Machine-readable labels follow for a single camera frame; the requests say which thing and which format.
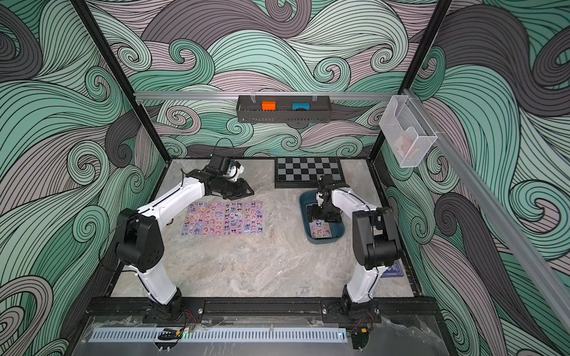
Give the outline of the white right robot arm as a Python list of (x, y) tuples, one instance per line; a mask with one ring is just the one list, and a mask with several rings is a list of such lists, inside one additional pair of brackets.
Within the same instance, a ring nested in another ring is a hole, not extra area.
[(369, 203), (331, 175), (319, 179), (316, 200), (314, 220), (336, 223), (346, 216), (352, 221), (356, 267), (344, 287), (341, 308), (349, 313), (371, 306), (377, 282), (402, 253), (393, 211)]

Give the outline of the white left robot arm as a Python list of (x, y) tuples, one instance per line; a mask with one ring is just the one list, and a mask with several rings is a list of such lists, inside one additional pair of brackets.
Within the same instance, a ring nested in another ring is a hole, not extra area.
[(163, 265), (164, 227), (202, 197), (216, 195), (224, 200), (238, 200), (254, 194), (243, 178), (231, 180), (200, 170), (190, 172), (180, 184), (151, 203), (120, 212), (111, 249), (138, 276), (152, 302), (171, 307), (181, 294)]

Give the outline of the pink sticker sheet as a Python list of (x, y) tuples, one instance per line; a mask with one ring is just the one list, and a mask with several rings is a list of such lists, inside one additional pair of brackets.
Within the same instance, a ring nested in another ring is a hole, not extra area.
[(227, 203), (224, 206), (223, 236), (243, 235), (244, 227), (244, 204)]
[(204, 218), (208, 203), (191, 203), (186, 212), (182, 236), (201, 236), (203, 234)]
[(246, 202), (243, 210), (243, 234), (264, 234), (264, 203), (261, 201)]
[(224, 233), (225, 203), (213, 202), (206, 205), (203, 215), (203, 236), (221, 237)]

